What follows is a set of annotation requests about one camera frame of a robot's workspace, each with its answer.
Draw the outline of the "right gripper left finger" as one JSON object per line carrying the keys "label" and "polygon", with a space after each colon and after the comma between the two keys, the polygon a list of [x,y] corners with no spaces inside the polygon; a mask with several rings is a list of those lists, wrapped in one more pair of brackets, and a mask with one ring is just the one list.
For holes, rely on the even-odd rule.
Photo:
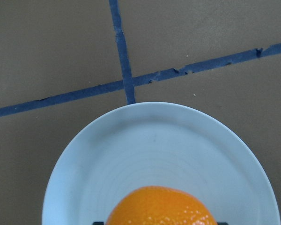
{"label": "right gripper left finger", "polygon": [[92,223],[92,225],[104,225],[103,221],[95,221]]}

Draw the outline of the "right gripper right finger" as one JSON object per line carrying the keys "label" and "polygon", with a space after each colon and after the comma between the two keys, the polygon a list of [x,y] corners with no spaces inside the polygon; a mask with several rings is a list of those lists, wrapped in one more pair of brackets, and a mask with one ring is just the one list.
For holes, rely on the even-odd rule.
{"label": "right gripper right finger", "polygon": [[228,225],[227,222],[217,222],[217,225]]}

